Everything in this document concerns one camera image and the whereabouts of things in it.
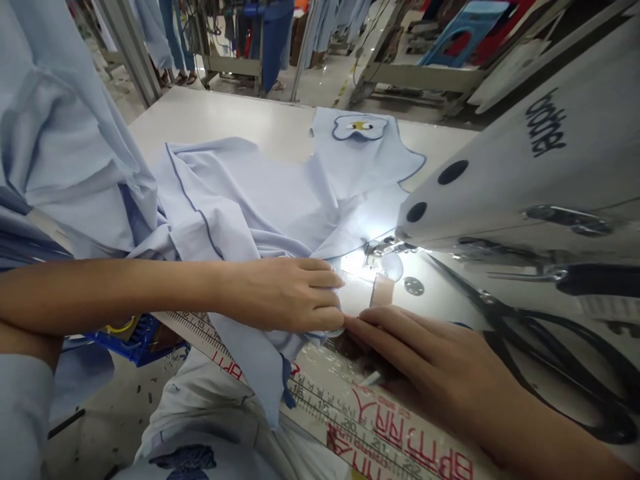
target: finger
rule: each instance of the finger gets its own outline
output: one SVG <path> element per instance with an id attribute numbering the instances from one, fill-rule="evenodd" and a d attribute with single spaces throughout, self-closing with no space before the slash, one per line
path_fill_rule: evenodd
<path id="1" fill-rule="evenodd" d="M 406 316 L 408 316 L 411 320 L 416 322 L 422 328 L 426 328 L 427 330 L 429 330 L 434 335 L 437 335 L 440 338 L 450 339 L 455 337 L 457 325 L 452 325 L 451 323 L 445 322 L 443 320 L 436 320 L 428 317 L 422 317 L 414 312 L 411 312 L 409 310 L 406 310 L 402 307 L 398 307 L 395 305 L 393 306 L 393 308 L 395 308 L 401 313 L 404 313 Z"/>
<path id="2" fill-rule="evenodd" d="M 312 298 L 316 307 L 338 307 L 340 299 L 332 290 L 313 289 Z"/>
<path id="3" fill-rule="evenodd" d="M 332 271 L 310 271 L 307 276 L 309 278 L 310 287 L 340 288 L 345 286 L 342 278 Z"/>
<path id="4" fill-rule="evenodd" d="M 345 316 L 336 307 L 320 307 L 311 312 L 307 330 L 338 330 L 344 324 Z"/>
<path id="5" fill-rule="evenodd" d="M 352 317 L 345 318 L 345 327 L 372 346 L 410 380 L 418 381 L 423 378 L 430 381 L 435 378 L 435 367 L 393 335 Z"/>
<path id="6" fill-rule="evenodd" d="M 442 339 L 422 328 L 404 313 L 389 305 L 362 311 L 360 320 L 380 326 L 404 342 L 424 359 L 433 360 L 442 351 Z"/>
<path id="7" fill-rule="evenodd" d="M 329 262 L 320 259 L 296 259 L 302 270 L 333 270 Z"/>
<path id="8" fill-rule="evenodd" d="M 408 378 L 383 383 L 382 388 L 391 392 L 404 406 L 421 414 L 422 418 L 433 421 L 428 397 L 420 392 Z"/>

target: forearm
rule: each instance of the forearm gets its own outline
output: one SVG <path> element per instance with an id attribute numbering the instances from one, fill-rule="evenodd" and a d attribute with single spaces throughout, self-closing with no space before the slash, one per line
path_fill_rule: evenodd
<path id="1" fill-rule="evenodd" d="M 638 475 L 604 444 L 540 402 L 512 417 L 493 438 L 492 452 L 517 478 L 527 480 L 632 480 Z"/>
<path id="2" fill-rule="evenodd" d="M 0 319 L 45 335 L 95 330 L 150 311 L 204 311 L 223 262 L 76 260 L 0 275 Z"/>

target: left hand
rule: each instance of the left hand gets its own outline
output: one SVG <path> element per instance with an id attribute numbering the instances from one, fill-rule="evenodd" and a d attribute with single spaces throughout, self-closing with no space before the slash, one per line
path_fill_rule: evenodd
<path id="1" fill-rule="evenodd" d="M 216 312 L 260 330 L 337 330 L 345 318 L 331 289 L 344 285 L 320 259 L 215 262 Z"/>

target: light blue sleeve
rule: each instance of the light blue sleeve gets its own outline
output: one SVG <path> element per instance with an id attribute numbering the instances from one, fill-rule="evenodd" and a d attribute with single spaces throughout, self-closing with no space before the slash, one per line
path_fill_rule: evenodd
<path id="1" fill-rule="evenodd" d="M 0 479 L 40 478 L 53 373 L 40 359 L 0 355 Z"/>

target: round hole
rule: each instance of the round hole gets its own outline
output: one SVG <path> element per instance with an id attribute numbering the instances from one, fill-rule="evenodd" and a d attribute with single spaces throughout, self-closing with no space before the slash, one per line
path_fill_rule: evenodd
<path id="1" fill-rule="evenodd" d="M 452 181 L 456 180 L 469 166 L 469 160 L 458 160 L 450 164 L 438 177 L 438 183 L 440 185 L 448 185 Z"/>
<path id="2" fill-rule="evenodd" d="M 418 202 L 414 206 L 412 206 L 407 212 L 407 221 L 410 223 L 417 222 L 422 218 L 422 216 L 427 211 L 427 203 L 426 202 Z"/>

